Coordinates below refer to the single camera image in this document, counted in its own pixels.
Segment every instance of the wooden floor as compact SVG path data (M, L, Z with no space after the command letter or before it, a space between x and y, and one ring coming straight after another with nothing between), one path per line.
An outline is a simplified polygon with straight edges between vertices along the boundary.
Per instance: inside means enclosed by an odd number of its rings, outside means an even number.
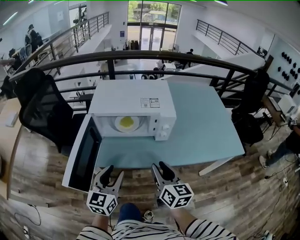
M296 207L300 193L299 176L293 173L297 164L265 180L265 175L279 172L295 161L290 155L270 169L263 170L257 160L260 153L276 148L288 136L289 129L281 128L268 141L268 131L263 141L252 146L250 155L236 157L215 171L199 177L198 172L209 164L176 168L181 178L190 184L195 196L190 211L198 218L220 223L235 233L240 240L253 239L263 230L277 235L289 232L295 223ZM50 203L50 208L38 207L42 223L35 226L27 219L17 216L21 225L27 225L34 239L76 239L81 229L91 223L93 214L85 206L86 194L61 186L67 158L57 153L50 142L35 133L22 130L13 169L13 194L31 200ZM289 187L282 187L287 175ZM133 202L141 210L153 209L155 221L173 224L166 210L157 210L154 199L156 188L150 170L125 170L119 205L112 214L115 223L122 203ZM32 207L13 200L0 198L0 227L10 240L24 239L14 213L24 214L38 223L38 214Z

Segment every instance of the fluorescent light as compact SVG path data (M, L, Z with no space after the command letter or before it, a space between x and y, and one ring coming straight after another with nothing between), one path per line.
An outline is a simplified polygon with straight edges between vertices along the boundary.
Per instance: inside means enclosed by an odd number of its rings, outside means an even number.
M63 1L60 1L60 2L63 2ZM55 3L55 4L58 4L58 3L60 3L60 2L57 2L57 3ZM54 4L54 5L55 5L55 4Z
M218 1L218 0L215 0L215 2L217 2L219 4L222 4L222 5L225 5L225 6L228 6L227 1L223 1L223 0Z
M12 14L6 21L5 23L3 23L3 26L9 22L9 20L11 20L18 12L15 12L14 14Z

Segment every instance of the white marker cube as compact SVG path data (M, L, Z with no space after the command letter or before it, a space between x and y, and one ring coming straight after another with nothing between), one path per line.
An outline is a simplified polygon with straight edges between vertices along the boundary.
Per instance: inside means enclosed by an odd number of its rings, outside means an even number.
M118 205L115 195L89 191L86 205L97 214L109 216Z
M194 196L188 183L166 185L159 198L171 209L187 206Z

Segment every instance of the power outlet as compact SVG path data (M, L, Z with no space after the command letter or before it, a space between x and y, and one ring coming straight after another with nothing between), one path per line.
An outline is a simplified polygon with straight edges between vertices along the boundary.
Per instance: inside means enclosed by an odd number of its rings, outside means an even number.
M29 237L29 229L28 229L28 227L27 227L27 226L24 226L24 227L23 227L23 230L24 230L25 237L26 237L27 239L29 239L30 237Z
M285 184L285 186L288 186L288 182L287 182L287 178L283 178L283 183Z

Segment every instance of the shoe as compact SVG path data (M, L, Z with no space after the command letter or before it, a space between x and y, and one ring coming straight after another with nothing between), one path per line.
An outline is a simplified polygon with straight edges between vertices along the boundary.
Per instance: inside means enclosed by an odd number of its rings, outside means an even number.
M266 169L268 166L266 165L266 158L264 158L263 156L259 156L259 162L262 165L263 169Z
M274 153L274 151L272 151L272 150L268 150L267 151L267 157L268 157L268 159L270 159L271 158L271 155Z
M148 210L144 214L145 223L152 223L154 214L152 211Z

